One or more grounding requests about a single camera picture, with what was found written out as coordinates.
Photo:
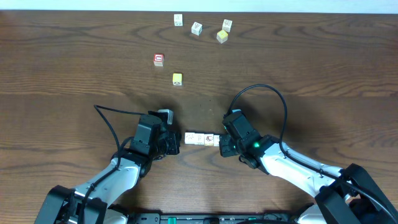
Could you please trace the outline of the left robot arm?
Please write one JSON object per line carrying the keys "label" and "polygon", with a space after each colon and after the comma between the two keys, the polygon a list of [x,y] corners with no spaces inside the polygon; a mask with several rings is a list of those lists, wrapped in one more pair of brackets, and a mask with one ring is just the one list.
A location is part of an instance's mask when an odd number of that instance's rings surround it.
{"label": "left robot arm", "polygon": [[154,161],[179,153],[181,135],[169,129],[173,115],[171,110],[141,115],[135,135],[119,145],[109,165],[84,184],[52,188],[35,222],[103,223],[107,218],[126,222],[127,215],[109,208],[147,175]]}

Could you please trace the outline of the teal edged white block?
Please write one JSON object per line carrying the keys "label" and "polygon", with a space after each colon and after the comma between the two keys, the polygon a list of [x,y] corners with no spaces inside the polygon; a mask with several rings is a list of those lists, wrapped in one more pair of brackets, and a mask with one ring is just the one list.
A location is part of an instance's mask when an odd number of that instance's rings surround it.
{"label": "teal edged white block", "polygon": [[220,135],[214,134],[213,135],[213,145],[218,147],[220,145]]}

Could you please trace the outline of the white block brown picture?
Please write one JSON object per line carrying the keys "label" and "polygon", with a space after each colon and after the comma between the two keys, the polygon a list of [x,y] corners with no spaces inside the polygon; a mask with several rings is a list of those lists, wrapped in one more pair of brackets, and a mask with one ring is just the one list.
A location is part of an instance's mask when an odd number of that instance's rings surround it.
{"label": "white block brown picture", "polygon": [[214,134],[204,134],[204,145],[205,146],[214,145]]}

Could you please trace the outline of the green edged white block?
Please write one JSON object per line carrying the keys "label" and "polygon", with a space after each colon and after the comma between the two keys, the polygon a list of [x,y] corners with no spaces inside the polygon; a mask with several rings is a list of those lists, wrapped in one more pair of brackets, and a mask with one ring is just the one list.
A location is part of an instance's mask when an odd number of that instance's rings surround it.
{"label": "green edged white block", "polygon": [[189,133],[186,132],[185,133],[185,137],[184,137],[184,142],[185,144],[196,144],[196,134],[195,133]]}

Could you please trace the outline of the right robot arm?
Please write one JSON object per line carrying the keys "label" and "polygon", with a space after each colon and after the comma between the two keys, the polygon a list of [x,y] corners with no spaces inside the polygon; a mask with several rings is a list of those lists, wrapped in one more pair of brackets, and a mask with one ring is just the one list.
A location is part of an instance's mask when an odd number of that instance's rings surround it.
{"label": "right robot arm", "polygon": [[397,223],[397,210],[363,167],[344,169],[304,156],[277,137],[261,136],[240,110],[224,115],[222,123],[227,132],[220,136],[222,157],[238,156],[315,199],[297,223]]}

